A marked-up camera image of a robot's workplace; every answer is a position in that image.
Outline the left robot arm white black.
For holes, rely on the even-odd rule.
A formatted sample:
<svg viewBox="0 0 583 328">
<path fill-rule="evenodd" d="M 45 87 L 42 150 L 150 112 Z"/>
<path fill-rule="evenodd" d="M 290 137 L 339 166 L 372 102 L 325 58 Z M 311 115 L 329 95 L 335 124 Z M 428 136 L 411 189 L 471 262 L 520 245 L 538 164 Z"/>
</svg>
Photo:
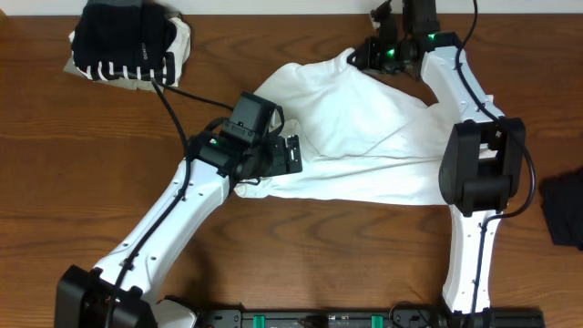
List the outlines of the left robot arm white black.
<svg viewBox="0 0 583 328">
<path fill-rule="evenodd" d="M 186 155 L 136 228 L 89 270 L 70 266 L 56 289 L 56 327 L 193 327 L 196 311 L 159 298 L 195 231 L 240 183 L 302 171 L 299 139 L 284 137 L 275 103 L 244 92 L 227 118 L 186 141 Z"/>
</svg>

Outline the white printed t-shirt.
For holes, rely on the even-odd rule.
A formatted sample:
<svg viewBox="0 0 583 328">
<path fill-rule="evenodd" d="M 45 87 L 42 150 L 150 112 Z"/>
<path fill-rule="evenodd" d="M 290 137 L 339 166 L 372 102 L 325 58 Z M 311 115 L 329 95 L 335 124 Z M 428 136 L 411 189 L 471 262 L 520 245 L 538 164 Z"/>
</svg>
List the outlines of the white printed t-shirt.
<svg viewBox="0 0 583 328">
<path fill-rule="evenodd" d="M 240 184 L 242 198 L 356 200 L 441 205 L 438 170 L 458 110 L 422 100 L 348 64 L 350 49 L 313 64 L 289 63 L 256 90 L 283 109 L 283 136 L 300 141 L 302 171 Z"/>
</svg>

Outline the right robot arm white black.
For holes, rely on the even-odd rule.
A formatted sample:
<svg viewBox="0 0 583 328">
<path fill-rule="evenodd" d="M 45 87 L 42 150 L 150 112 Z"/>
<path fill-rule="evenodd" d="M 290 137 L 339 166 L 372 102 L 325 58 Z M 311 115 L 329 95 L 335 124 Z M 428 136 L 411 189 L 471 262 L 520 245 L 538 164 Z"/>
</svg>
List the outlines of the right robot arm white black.
<svg viewBox="0 0 583 328">
<path fill-rule="evenodd" d="M 366 73 L 411 73 L 457 116 L 438 170 L 438 186 L 452 216 L 448 274 L 442 291 L 447 310 L 472 325 L 484 324 L 491 306 L 489 273 L 500 222 L 516 196 L 522 168 L 536 183 L 526 148 L 526 127 L 496 107 L 473 74 L 466 38 L 444 32 L 433 1 L 405 1 L 398 23 L 388 1 L 371 11 L 377 34 L 348 56 Z"/>
</svg>

